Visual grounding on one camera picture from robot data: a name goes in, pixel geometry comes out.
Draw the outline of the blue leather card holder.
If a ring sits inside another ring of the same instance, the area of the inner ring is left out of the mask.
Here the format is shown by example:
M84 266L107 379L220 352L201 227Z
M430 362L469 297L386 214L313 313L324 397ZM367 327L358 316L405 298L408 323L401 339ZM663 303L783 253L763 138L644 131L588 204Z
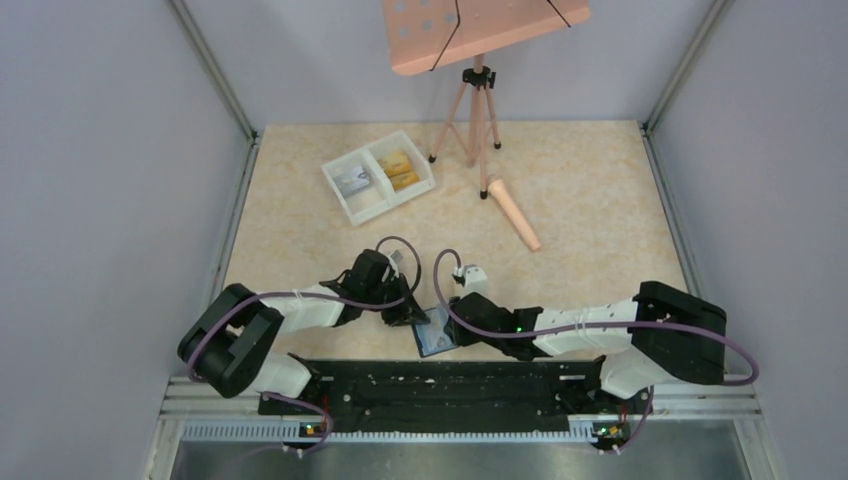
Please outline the blue leather card holder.
M412 325L412 333L420 358L439 355L458 347L449 333L445 331L449 316L442 306L425 311L428 323Z

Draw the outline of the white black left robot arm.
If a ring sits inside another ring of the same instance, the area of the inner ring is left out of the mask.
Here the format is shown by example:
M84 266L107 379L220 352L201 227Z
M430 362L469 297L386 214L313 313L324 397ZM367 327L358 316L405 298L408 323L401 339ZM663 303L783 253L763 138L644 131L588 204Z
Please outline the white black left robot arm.
M429 322L396 262L365 249L337 278L306 289L257 293L228 285L183 336L177 355L194 381L223 398L277 393L295 412L308 413L321 397L317 372L293 354L274 353L275 342L301 330L344 326L366 311L390 327Z

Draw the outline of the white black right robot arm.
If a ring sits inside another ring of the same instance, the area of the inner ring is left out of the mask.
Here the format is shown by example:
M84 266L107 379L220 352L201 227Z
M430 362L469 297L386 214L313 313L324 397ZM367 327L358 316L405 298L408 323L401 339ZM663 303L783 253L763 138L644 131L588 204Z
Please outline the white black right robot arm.
M659 281L643 282L631 299L576 310L509 310L477 292L449 307L444 332L458 346L482 342L520 361L598 354L600 370L586 397L600 412L673 379L724 380L725 311Z

